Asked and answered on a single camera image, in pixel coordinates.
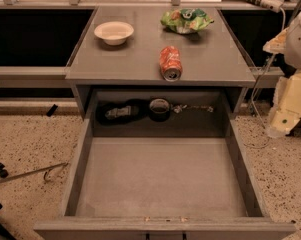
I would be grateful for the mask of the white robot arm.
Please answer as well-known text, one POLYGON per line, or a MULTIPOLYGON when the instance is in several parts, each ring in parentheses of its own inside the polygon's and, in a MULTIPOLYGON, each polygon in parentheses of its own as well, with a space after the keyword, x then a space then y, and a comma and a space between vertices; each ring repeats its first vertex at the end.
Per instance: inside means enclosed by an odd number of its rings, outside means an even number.
POLYGON ((301 119, 301 11, 263 50, 282 54, 285 64, 295 69, 291 76, 279 78, 269 112, 267 135, 279 138, 288 135, 301 119))

